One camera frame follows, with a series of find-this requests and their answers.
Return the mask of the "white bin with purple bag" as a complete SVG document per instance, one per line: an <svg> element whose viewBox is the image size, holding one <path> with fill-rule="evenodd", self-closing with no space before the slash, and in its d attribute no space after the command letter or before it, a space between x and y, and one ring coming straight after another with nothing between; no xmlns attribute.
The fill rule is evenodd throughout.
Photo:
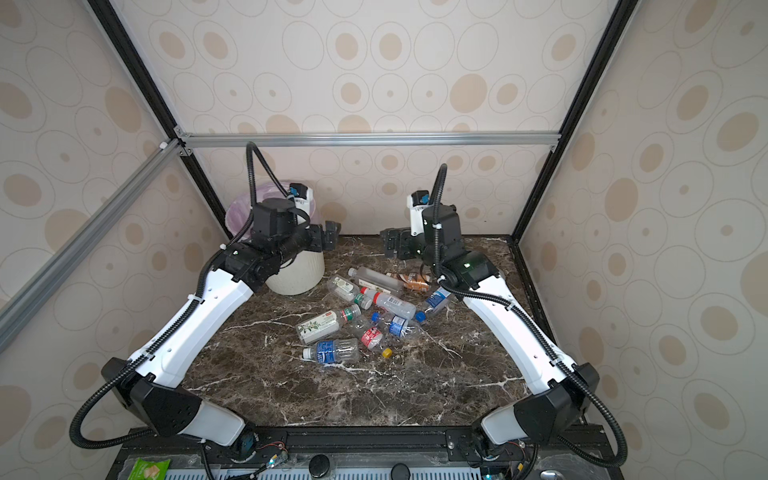
<svg viewBox="0 0 768 480"><path fill-rule="evenodd" d="M299 200L299 208L309 213L312 222L319 222L315 192L311 187L307 188L307 194L302 195L302 198L306 197L306 199ZM282 198L280 191L272 184L264 183L257 187L259 201L278 197ZM226 211L225 225L233 235L243 227L248 217L249 201L249 193L244 191L233 197ZM322 253L304 251L296 255L292 262L288 261L281 265L279 273L266 280L265 285L278 295L295 296L305 293L320 281L324 273L324 265Z"/></svg>

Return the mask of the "blue label water bottle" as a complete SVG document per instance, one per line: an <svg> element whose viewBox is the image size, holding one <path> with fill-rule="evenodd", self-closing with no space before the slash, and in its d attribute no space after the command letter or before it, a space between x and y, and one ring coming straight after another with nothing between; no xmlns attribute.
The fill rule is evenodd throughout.
<svg viewBox="0 0 768 480"><path fill-rule="evenodd" d="M438 287L428 297L417 305L414 319L423 324L440 313L450 304L453 294L443 287Z"/></svg>

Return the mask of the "frosted clear long bottle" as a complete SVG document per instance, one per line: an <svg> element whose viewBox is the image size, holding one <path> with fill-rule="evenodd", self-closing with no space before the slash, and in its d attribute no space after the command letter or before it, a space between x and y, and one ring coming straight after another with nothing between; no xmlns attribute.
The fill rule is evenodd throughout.
<svg viewBox="0 0 768 480"><path fill-rule="evenodd" d="M404 283L368 267L350 268L348 275L360 287L365 287L395 296L403 293Z"/></svg>

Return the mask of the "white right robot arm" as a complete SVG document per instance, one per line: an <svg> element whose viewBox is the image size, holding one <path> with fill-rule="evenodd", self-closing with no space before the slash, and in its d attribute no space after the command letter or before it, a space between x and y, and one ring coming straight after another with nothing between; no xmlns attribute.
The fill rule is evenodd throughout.
<svg viewBox="0 0 768 480"><path fill-rule="evenodd" d="M563 352L514 298L492 261L466 248L456 207L442 202L447 174L447 165L440 165L432 189L410 196L410 227L386 229L381 237L388 257L421 260L439 288L461 299L494 334L526 382L527 397L491 411L476 423L478 453L486 456L519 440L532 445L556 440L593 465L623 466L628 442L596 394L597 370L589 363L577 364ZM590 406L601 414L616 442L615 453L606 458L588 453L565 436Z"/></svg>

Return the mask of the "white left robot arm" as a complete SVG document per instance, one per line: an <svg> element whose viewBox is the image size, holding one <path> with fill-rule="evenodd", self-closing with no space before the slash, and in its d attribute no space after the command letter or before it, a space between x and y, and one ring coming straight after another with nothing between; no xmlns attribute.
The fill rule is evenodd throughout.
<svg viewBox="0 0 768 480"><path fill-rule="evenodd" d="M105 383L75 413L71 442L85 450L101 450L146 436L193 438L228 450L245 461L256 451L253 424L231 409L220 407L182 388L185 375L225 321L268 279L301 253L336 247L341 226L314 224L300 204L309 195L303 184L282 189L278 198L257 198L255 166L269 166L254 142L245 147L250 210L245 225L202 267L195 291L184 307L128 359L111 359L102 374ZM103 440L89 439L82 428L87 415L106 395L145 428Z"/></svg>

